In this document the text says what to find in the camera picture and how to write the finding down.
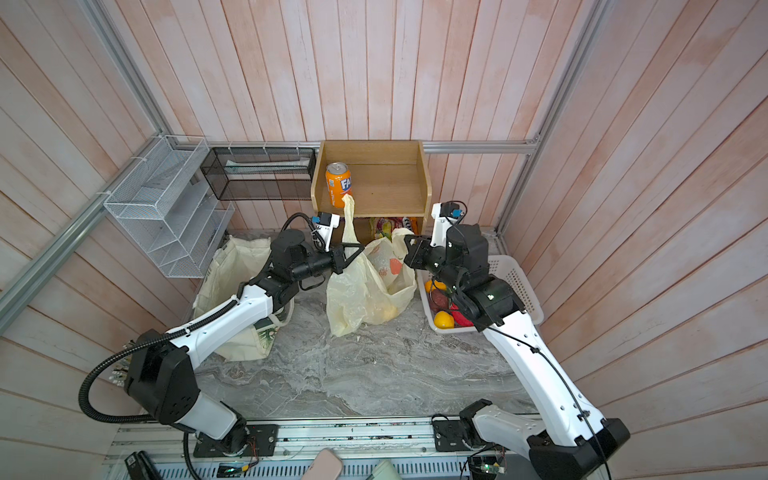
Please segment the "orange print plastic bag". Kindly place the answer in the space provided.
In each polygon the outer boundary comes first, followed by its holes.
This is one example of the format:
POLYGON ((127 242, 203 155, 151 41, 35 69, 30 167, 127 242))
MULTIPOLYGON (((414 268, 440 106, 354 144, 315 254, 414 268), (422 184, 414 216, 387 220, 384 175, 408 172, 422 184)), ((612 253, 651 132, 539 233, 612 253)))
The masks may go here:
POLYGON ((381 325, 404 312, 416 287, 413 268, 404 264, 407 227, 369 242, 341 274, 333 273, 326 289, 331 334, 342 337, 363 324, 381 325))

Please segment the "white plastic fruit basket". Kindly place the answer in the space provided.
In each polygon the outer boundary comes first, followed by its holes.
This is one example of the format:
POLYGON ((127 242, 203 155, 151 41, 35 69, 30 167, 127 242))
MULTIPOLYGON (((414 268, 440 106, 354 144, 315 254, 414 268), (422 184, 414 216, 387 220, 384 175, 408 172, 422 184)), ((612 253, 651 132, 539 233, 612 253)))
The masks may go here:
MULTIPOLYGON (((528 281, 524 271, 518 265, 516 260, 507 255, 490 255, 488 257, 490 273, 497 278, 506 281, 515 291, 516 295, 524 303, 526 311, 534 325, 540 325, 544 322, 545 315, 535 295, 534 289, 528 281)), ((434 324, 435 313, 429 304, 429 293, 426 291, 426 282, 431 279, 431 274, 424 270, 416 271, 416 279, 423 311, 426 315, 426 323, 435 333, 439 335, 473 333, 476 329, 472 326, 455 326, 452 329, 440 329, 434 324)))

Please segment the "cream canvas tote bag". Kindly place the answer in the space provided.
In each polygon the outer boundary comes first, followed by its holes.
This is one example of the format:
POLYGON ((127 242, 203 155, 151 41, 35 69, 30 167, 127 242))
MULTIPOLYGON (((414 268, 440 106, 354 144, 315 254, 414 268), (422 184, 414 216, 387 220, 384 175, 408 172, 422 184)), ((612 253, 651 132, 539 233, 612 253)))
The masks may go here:
MULTIPOLYGON (((227 301, 242 282, 255 277, 264 267, 270 254, 270 239, 227 238, 225 245, 212 258, 200 291, 193 303, 195 319, 227 301)), ((235 335, 216 350, 228 362, 256 361, 269 356, 280 327, 293 317, 294 300, 235 335)))

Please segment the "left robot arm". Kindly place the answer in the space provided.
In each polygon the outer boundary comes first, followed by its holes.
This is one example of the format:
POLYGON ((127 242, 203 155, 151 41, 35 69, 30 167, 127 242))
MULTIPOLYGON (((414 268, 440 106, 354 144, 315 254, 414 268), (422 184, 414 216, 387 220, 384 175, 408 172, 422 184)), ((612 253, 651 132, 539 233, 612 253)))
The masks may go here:
POLYGON ((108 357, 89 372, 78 392, 83 414, 101 423, 155 420, 214 443, 225 456, 239 456, 249 446, 245 418, 198 387, 196 369, 241 331, 287 307, 303 290, 303 281, 327 272, 342 273, 363 253, 360 243, 334 245, 335 214, 305 216, 308 234, 285 224, 271 242, 261 271, 239 284, 235 294, 202 316, 163 334, 149 330, 137 342, 108 357), (95 380, 110 366, 128 362, 124 390, 144 414, 116 416, 98 411, 90 401, 95 380))

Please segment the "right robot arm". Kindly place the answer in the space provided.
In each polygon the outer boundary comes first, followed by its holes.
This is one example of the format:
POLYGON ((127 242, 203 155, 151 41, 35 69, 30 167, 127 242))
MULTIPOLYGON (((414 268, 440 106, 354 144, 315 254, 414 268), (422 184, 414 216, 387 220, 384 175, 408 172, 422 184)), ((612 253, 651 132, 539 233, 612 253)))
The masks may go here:
POLYGON ((568 377, 513 287, 490 271, 488 242, 475 225, 447 222, 430 237, 407 235, 404 262, 447 288, 449 299, 510 364, 541 419, 534 422, 481 399, 461 417, 483 444, 525 457, 541 479, 609 479, 610 457, 630 438, 568 377))

